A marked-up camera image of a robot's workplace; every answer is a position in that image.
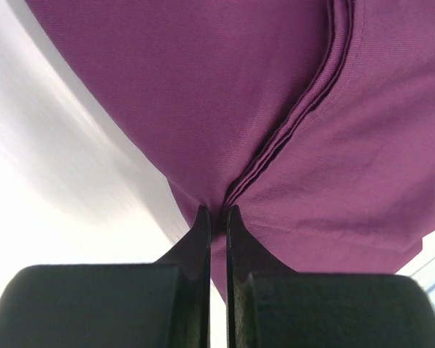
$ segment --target fabric fold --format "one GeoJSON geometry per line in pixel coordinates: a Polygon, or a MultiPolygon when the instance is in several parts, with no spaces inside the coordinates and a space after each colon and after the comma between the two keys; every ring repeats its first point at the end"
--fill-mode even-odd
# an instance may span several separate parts
{"type": "Polygon", "coordinates": [[[238,204],[302,272],[394,273],[435,230],[435,1],[26,2],[189,224],[238,204]]]}

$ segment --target stitching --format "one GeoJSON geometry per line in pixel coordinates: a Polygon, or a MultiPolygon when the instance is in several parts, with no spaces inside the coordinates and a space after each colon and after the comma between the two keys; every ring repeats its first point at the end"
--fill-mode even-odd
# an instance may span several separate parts
{"type": "Polygon", "coordinates": [[[352,71],[353,71],[353,68],[356,66],[356,62],[357,62],[357,57],[359,56],[359,54],[360,54],[360,52],[361,52],[361,47],[362,47],[362,45],[363,45],[363,36],[364,36],[364,28],[365,28],[365,13],[366,13],[366,4],[365,4],[365,2],[363,2],[363,4],[364,4],[364,10],[363,10],[363,13],[362,13],[362,29],[361,29],[361,36],[360,36],[360,42],[359,42],[359,46],[358,46],[358,48],[357,48],[357,53],[356,53],[356,55],[355,55],[355,60],[354,60],[354,62],[353,62],[353,64],[352,64],[352,66],[350,67],[350,69],[349,69],[349,72],[348,72],[348,75],[347,75],[347,77],[346,77],[346,79],[345,79],[345,82],[343,82],[343,85],[341,86],[341,88],[340,88],[340,90],[336,93],[336,95],[335,96],[333,96],[332,98],[331,98],[331,100],[330,100],[330,102],[329,103],[327,103],[327,105],[326,106],[324,106],[323,108],[322,108],[322,110],[320,110],[319,112],[318,112],[318,115],[317,116],[314,116],[308,123],[306,123],[306,125],[299,131],[299,132],[302,132],[302,131],[304,131],[306,128],[308,128],[310,125],[311,125],[311,123],[313,123],[315,120],[317,120],[321,115],[322,115],[322,113],[324,112],[324,110],[326,110],[334,101],[336,101],[337,99],[338,99],[338,97],[341,95],[341,92],[343,91],[343,89],[344,89],[344,87],[345,87],[345,85],[347,84],[347,82],[349,81],[349,78],[351,77],[351,73],[352,73],[352,71]]]}

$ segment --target black object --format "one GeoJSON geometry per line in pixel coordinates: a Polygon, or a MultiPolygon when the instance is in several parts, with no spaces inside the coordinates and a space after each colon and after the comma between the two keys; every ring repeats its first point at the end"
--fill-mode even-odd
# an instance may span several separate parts
{"type": "MultiPolygon", "coordinates": [[[[228,346],[435,347],[435,316],[406,277],[295,273],[227,223],[228,346]]],[[[192,229],[146,265],[34,266],[0,300],[0,348],[209,346],[210,237],[192,229]]]]}

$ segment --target purple cloth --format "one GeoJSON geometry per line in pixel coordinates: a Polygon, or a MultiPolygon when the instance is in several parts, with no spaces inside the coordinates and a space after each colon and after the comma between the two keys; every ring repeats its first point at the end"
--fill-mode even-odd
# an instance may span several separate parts
{"type": "Polygon", "coordinates": [[[310,272],[393,273],[435,230],[435,0],[27,3],[189,223],[238,204],[310,272]]]}

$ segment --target white surface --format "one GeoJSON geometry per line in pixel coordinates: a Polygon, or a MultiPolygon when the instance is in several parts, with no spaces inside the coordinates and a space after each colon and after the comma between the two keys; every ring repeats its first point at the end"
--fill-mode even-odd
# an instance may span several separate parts
{"type": "MultiPolygon", "coordinates": [[[[148,262],[187,230],[165,178],[75,77],[24,2],[0,0],[0,294],[25,266],[148,262]]],[[[435,234],[424,243],[401,274],[435,255],[435,234]]],[[[215,289],[211,303],[212,344],[225,347],[215,289]]]]}
{"type": "Polygon", "coordinates": [[[435,232],[425,237],[423,243],[423,251],[398,273],[411,274],[413,279],[427,292],[435,306],[435,232]]]}

